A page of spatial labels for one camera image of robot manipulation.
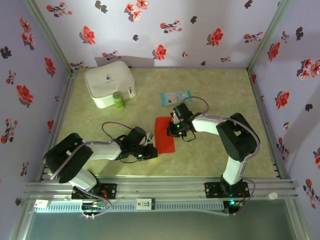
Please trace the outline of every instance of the blue packet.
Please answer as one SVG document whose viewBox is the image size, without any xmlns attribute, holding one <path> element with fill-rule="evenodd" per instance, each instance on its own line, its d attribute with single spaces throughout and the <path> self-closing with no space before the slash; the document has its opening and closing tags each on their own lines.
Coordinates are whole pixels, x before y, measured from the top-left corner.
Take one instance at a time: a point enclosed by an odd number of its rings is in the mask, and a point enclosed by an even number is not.
<svg viewBox="0 0 320 240">
<path fill-rule="evenodd" d="M 189 96 L 191 96 L 190 90 L 161 93 L 161 103 L 162 103 L 162 106 L 168 106 L 170 104 L 178 104 L 183 99 Z"/>
</svg>

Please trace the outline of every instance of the white box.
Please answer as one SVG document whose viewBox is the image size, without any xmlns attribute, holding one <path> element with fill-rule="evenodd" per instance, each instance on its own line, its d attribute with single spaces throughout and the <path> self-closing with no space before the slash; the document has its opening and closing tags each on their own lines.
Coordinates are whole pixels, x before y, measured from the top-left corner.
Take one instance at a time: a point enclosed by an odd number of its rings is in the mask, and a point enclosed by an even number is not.
<svg viewBox="0 0 320 240">
<path fill-rule="evenodd" d="M 95 105 L 103 109 L 115 104 L 113 93 L 120 91 L 124 100 L 137 94 L 137 86 L 124 61 L 96 67 L 84 74 L 85 84 Z"/>
</svg>

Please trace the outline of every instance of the red towel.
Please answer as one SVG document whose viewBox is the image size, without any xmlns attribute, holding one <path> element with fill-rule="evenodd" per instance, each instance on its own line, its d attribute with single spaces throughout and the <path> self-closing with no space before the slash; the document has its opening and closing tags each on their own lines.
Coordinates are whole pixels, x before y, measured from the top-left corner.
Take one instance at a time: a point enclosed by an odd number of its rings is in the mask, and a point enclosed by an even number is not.
<svg viewBox="0 0 320 240">
<path fill-rule="evenodd" d="M 155 119 L 155 148 L 159 154 L 175 153 L 175 141 L 173 136 L 167 136 L 167 127 L 172 117 L 157 117 Z"/>
</svg>

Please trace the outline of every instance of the green table surface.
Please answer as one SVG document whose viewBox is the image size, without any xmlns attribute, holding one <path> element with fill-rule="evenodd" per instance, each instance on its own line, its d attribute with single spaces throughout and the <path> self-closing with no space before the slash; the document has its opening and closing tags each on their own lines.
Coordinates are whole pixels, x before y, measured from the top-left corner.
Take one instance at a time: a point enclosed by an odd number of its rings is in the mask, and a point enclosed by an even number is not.
<svg viewBox="0 0 320 240">
<path fill-rule="evenodd" d="M 169 117 L 175 104 L 162 106 L 161 93 L 190 90 L 193 96 L 204 98 L 210 106 L 207 114 L 230 116 L 241 113 L 261 141 L 258 155 L 247 165 L 244 175 L 252 178 L 274 178 L 270 153 L 258 107 L 245 69 L 193 69 L 193 68 L 131 68 L 137 84 L 137 95 L 125 101 L 124 109 L 115 105 L 98 108 L 91 99 L 84 73 L 79 70 L 74 89 L 63 120 L 58 141 L 70 133 L 78 133 L 83 139 L 109 141 L 101 130 L 103 122 L 113 121 L 130 127 L 139 126 L 154 133 L 155 119 Z M 206 106 L 197 99 L 187 103 L 193 112 L 201 112 Z M 120 125 L 106 124 L 105 130 L 113 137 L 128 134 Z M 224 172 L 228 155 L 220 137 L 206 132 L 196 133 L 196 140 L 184 142 L 174 139 L 175 153 L 160 154 L 157 158 L 133 164 L 107 159 L 88 161 L 84 168 L 100 177 L 104 176 L 190 176 L 219 177 Z M 130 156 L 124 161 L 134 161 Z"/>
</svg>

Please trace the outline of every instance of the purple wall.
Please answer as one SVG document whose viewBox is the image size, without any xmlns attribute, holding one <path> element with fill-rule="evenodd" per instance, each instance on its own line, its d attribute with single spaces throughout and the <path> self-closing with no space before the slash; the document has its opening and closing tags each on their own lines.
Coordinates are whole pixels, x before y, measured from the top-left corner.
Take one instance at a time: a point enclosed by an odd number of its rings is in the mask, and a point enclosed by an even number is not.
<svg viewBox="0 0 320 240">
<path fill-rule="evenodd" d="M 292 1 L 252 71 L 314 240 L 320 236 L 319 12 L 318 0 Z"/>
<path fill-rule="evenodd" d="M 27 182 L 37 180 L 67 71 L 23 1 L 2 1 L 0 22 L 0 238 L 6 240 Z"/>
</svg>

